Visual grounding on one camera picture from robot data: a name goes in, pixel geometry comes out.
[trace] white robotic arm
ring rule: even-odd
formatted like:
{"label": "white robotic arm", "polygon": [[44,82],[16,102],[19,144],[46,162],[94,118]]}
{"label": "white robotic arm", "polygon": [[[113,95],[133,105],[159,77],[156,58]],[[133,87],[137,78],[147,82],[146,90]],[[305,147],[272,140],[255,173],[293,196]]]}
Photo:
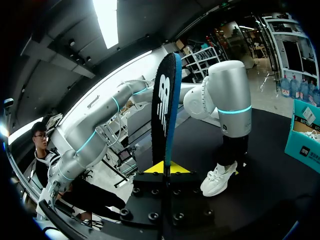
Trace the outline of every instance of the white robotic arm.
{"label": "white robotic arm", "polygon": [[[106,142],[95,128],[107,122],[127,103],[151,102],[153,87],[143,81],[121,84],[116,93],[94,105],[65,133],[73,148],[65,152],[48,172],[51,196],[68,190],[83,171],[97,164],[107,152]],[[224,61],[211,66],[203,84],[182,83],[179,102],[196,119],[204,119],[218,108],[222,133],[240,138],[251,131],[251,96],[246,69],[240,61]]]}

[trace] cardboard box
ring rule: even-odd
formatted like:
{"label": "cardboard box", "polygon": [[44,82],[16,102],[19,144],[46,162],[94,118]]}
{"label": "cardboard box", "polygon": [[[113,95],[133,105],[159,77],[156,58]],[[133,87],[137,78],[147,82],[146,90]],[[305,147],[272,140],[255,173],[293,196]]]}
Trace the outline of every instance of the cardboard box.
{"label": "cardboard box", "polygon": [[295,99],[284,152],[320,173],[320,143],[303,133],[320,134],[320,108]]}
{"label": "cardboard box", "polygon": [[180,39],[178,39],[178,41],[176,41],[175,44],[180,50],[183,49],[185,46]]}
{"label": "cardboard box", "polygon": [[188,54],[191,53],[190,50],[191,50],[191,47],[186,46],[186,47],[183,49],[183,52],[184,52],[185,55],[188,55]]}

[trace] black hair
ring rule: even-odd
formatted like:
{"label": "black hair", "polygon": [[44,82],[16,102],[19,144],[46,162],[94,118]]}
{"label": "black hair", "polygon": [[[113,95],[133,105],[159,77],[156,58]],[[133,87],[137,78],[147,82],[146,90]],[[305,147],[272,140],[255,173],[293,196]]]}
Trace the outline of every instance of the black hair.
{"label": "black hair", "polygon": [[31,128],[31,136],[34,137],[37,131],[39,132],[47,131],[47,127],[44,122],[38,121],[33,125],[33,127]]}

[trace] mounting hole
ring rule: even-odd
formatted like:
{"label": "mounting hole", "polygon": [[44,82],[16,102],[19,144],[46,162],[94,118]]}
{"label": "mounting hole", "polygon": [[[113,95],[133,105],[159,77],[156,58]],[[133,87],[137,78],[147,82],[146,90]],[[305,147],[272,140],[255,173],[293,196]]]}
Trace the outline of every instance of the mounting hole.
{"label": "mounting hole", "polygon": [[151,212],[148,214],[148,218],[151,220],[151,221],[155,221],[157,220],[159,217],[159,214],[156,213],[156,212]]}
{"label": "mounting hole", "polygon": [[130,213],[129,209],[123,208],[120,210],[120,215],[123,217],[129,215],[129,213]]}
{"label": "mounting hole", "polygon": [[177,221],[181,221],[182,219],[184,219],[185,215],[181,212],[176,213],[175,215],[173,215],[173,218]]}
{"label": "mounting hole", "polygon": [[151,191],[151,193],[152,193],[153,195],[158,195],[158,194],[159,194],[159,190],[158,190],[158,189],[153,189],[153,190]]}
{"label": "mounting hole", "polygon": [[193,191],[195,194],[198,194],[198,193],[200,193],[201,190],[200,190],[200,188],[196,188],[196,189],[193,189],[192,191]]}
{"label": "mounting hole", "polygon": [[140,193],[140,188],[135,187],[135,188],[132,190],[132,192],[133,192],[134,194],[138,194],[138,193]]}
{"label": "mounting hole", "polygon": [[214,211],[212,209],[208,209],[208,210],[204,211],[204,215],[206,215],[206,216],[211,216],[213,214],[214,214]]}
{"label": "mounting hole", "polygon": [[174,195],[179,195],[181,193],[180,189],[173,190]]}

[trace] water bottle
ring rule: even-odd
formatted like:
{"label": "water bottle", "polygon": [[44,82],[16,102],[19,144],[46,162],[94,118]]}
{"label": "water bottle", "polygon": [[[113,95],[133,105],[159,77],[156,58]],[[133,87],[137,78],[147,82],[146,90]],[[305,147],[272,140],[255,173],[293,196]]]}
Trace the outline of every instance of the water bottle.
{"label": "water bottle", "polygon": [[320,108],[320,90],[313,90],[313,105]]}
{"label": "water bottle", "polygon": [[305,79],[303,79],[300,85],[300,99],[304,102],[308,102],[309,100],[309,85]]}
{"label": "water bottle", "polygon": [[291,97],[293,99],[298,99],[300,96],[300,82],[296,79],[296,76],[293,75],[293,79],[290,82],[291,86]]}
{"label": "water bottle", "polygon": [[309,103],[311,104],[314,103],[313,94],[315,89],[316,86],[314,85],[314,81],[311,81],[311,83],[309,83]]}
{"label": "water bottle", "polygon": [[289,98],[290,97],[290,81],[286,75],[281,79],[281,93],[282,96]]}

